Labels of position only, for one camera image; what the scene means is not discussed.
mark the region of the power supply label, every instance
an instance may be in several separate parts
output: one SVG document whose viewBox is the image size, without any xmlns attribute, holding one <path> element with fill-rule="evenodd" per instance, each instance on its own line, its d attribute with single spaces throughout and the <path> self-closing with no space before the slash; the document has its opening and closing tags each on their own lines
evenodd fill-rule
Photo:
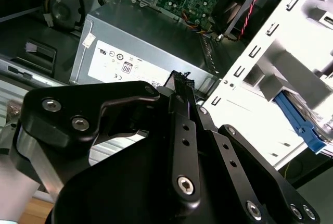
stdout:
<svg viewBox="0 0 333 224">
<path fill-rule="evenodd" d="M 105 42 L 97 41 L 88 76 L 102 82 L 146 81 L 163 86 L 170 72 Z"/>
</svg>

